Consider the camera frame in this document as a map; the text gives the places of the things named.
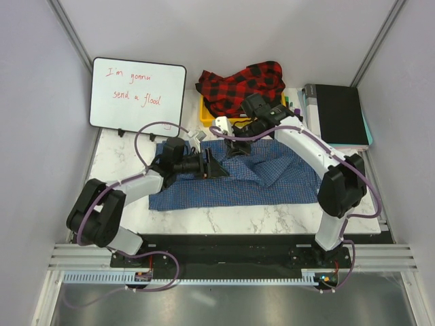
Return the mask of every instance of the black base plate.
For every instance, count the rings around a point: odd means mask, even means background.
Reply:
[[[334,259],[319,264],[317,251],[307,247],[314,236],[289,235],[143,235],[138,253],[167,251],[181,266],[180,279],[300,278],[303,268],[335,269],[350,267],[347,248],[337,250]],[[149,268],[148,257],[127,259],[116,255],[113,268]],[[169,257],[153,255],[154,278],[173,278],[175,264]]]

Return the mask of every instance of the yellow tray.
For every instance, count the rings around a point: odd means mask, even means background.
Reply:
[[[285,95],[284,92],[281,93],[281,103],[285,106]],[[199,99],[199,121],[201,121],[204,125],[204,127],[210,127],[213,123],[213,120],[215,118],[210,114],[209,110],[204,105],[204,97],[201,95],[201,98]],[[234,124],[238,121],[245,121],[249,120],[248,117],[232,117],[230,118],[230,123]],[[246,125],[249,122],[240,123],[238,124],[239,127],[242,127]]]

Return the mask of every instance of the gray wall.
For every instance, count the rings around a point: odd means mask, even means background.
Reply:
[[[0,31],[0,325],[28,325],[96,130],[90,74],[46,1],[2,1]]]
[[[435,306],[435,2],[408,1],[369,68],[360,96],[370,157],[394,234],[414,250]]]
[[[394,0],[59,0],[91,58],[177,63],[194,89],[277,60],[288,87],[350,84]]]

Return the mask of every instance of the gray floor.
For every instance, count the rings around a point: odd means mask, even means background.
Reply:
[[[119,285],[63,285],[85,304]],[[160,293],[116,293],[87,308],[58,302],[53,326],[415,325],[400,276],[354,274],[335,294],[299,287],[178,286]]]

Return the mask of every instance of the blue cloth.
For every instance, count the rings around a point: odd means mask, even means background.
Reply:
[[[214,158],[230,173],[219,179],[179,175],[177,182],[150,196],[150,209],[171,211],[192,207],[308,204],[317,202],[320,179],[287,146],[275,140],[251,144],[251,155],[226,158],[223,141],[204,141]],[[163,144],[157,144],[156,153]]]

